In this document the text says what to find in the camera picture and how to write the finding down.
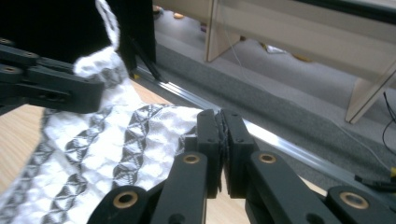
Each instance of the patterned cloth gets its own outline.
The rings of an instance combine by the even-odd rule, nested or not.
[[[75,64],[77,76],[106,84],[100,109],[75,114],[46,109],[41,140],[20,176],[0,197],[0,223],[86,223],[112,189],[151,189],[165,180],[201,110],[147,105],[120,56],[117,21],[97,0],[112,46]]]

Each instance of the gray floor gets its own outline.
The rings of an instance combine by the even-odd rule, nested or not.
[[[228,50],[215,61],[206,63],[203,60],[205,33],[200,30],[200,22],[190,18],[175,20],[172,14],[173,13],[170,11],[165,11],[161,17],[155,21],[155,35],[159,47],[161,47],[160,49],[170,49],[177,53],[173,54],[172,52],[166,52],[163,54],[163,50],[159,50],[159,57],[162,58],[160,59],[162,62],[166,62],[166,65],[173,66],[172,69],[174,71],[180,70],[184,73],[188,73],[188,67],[186,68],[183,67],[182,64],[166,61],[167,57],[178,57],[178,55],[182,55],[191,59],[192,62],[203,65],[202,67],[218,71],[219,76],[225,74],[226,76],[239,79],[246,84],[247,91],[250,87],[251,89],[264,90],[269,93],[266,94],[266,97],[271,97],[271,95],[273,95],[274,98],[281,98],[289,105],[295,105],[296,108],[301,107],[312,112],[314,115],[318,116],[319,119],[310,118],[314,116],[310,116],[309,113],[305,114],[305,117],[298,117],[298,113],[296,112],[295,118],[301,119],[295,121],[297,126],[309,126],[311,123],[316,123],[315,125],[317,125],[317,128],[315,131],[318,133],[316,133],[316,136],[313,136],[313,138],[315,138],[314,140],[320,141],[321,135],[334,134],[332,139],[336,139],[334,141],[338,143],[333,143],[330,146],[328,143],[307,144],[304,143],[307,141],[302,140],[302,138],[291,137],[290,141],[292,143],[303,147],[311,147],[311,151],[314,152],[316,147],[321,147],[322,151],[327,150],[327,153],[329,153],[329,155],[324,154],[324,157],[328,157],[327,159],[331,162],[344,166],[344,168],[349,169],[355,174],[362,175],[367,173],[371,178],[389,178],[389,174],[382,171],[372,171],[371,174],[368,174],[371,170],[376,169],[376,166],[373,165],[376,161],[370,158],[370,153],[367,153],[365,149],[356,149],[355,146],[357,143],[355,140],[339,130],[335,133],[337,128],[329,124],[324,124],[325,121],[329,121],[327,123],[335,124],[347,130],[358,140],[372,147],[372,150],[375,150],[375,153],[380,155],[387,166],[396,165],[396,156],[388,153],[382,146],[382,132],[386,124],[390,121],[390,116],[383,98],[379,99],[358,123],[351,125],[345,122],[349,97],[356,80],[354,76],[320,63],[303,63],[296,60],[288,53],[269,54],[261,47],[258,41],[252,39],[239,42],[234,46],[234,52],[242,66],[240,66],[239,62],[236,60],[232,50]],[[396,108],[396,91],[389,90],[387,94],[390,104]],[[266,106],[268,106],[266,103],[262,103],[262,107]],[[289,119],[293,119],[294,115],[291,114],[292,112],[288,113]],[[278,123],[274,122],[273,125],[271,121],[268,121],[268,127],[272,129],[269,131],[275,133],[279,131],[277,134],[281,137],[283,137],[282,133],[292,133],[292,130],[287,130],[288,127],[277,127],[276,125],[278,125]],[[386,135],[387,144],[393,149],[396,149],[396,138],[393,137],[396,134],[395,126],[396,125],[391,125]],[[342,147],[343,144],[346,145],[344,151],[338,151],[339,147]],[[353,164],[356,158],[361,159],[361,157],[367,158],[367,167],[365,167],[366,165],[364,162],[362,162],[362,164]],[[305,176],[308,177],[308,179],[311,176],[317,175],[312,174],[314,171],[302,170],[303,173],[309,173]],[[323,183],[320,186],[326,189],[330,185],[329,183]]]

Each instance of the black and white fabric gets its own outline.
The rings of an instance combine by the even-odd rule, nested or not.
[[[41,140],[0,197],[2,223],[86,223],[112,189],[151,189],[165,180],[201,110],[148,105],[134,91],[120,56],[120,30],[105,0],[96,0],[111,46],[79,59],[77,76],[106,83],[99,111],[46,109]]]

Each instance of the patterned fabric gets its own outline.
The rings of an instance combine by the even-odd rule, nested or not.
[[[105,0],[96,3],[112,45],[79,59],[74,72],[105,82],[100,109],[45,110],[40,143],[0,196],[0,224],[86,223],[113,188],[151,189],[164,181],[184,134],[194,130],[201,110],[140,100],[116,53],[117,21]]]

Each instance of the gray carpet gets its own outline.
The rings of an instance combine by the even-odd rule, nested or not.
[[[302,63],[289,54],[268,54],[255,40],[235,45],[240,67],[231,50],[212,63],[205,63],[205,33],[199,22],[189,18],[176,21],[165,13],[155,21],[157,65],[164,77],[206,100],[241,114],[264,129],[319,155],[354,174],[376,180],[389,180],[374,157],[343,128],[388,166],[396,156],[381,141],[382,130],[390,120],[380,99],[355,125],[344,122],[349,96],[356,78],[320,63]],[[166,91],[152,89],[179,105],[193,106]],[[389,91],[391,103],[396,92]],[[395,128],[387,133],[395,148]],[[324,189],[339,183],[297,160],[280,153],[296,173]]]

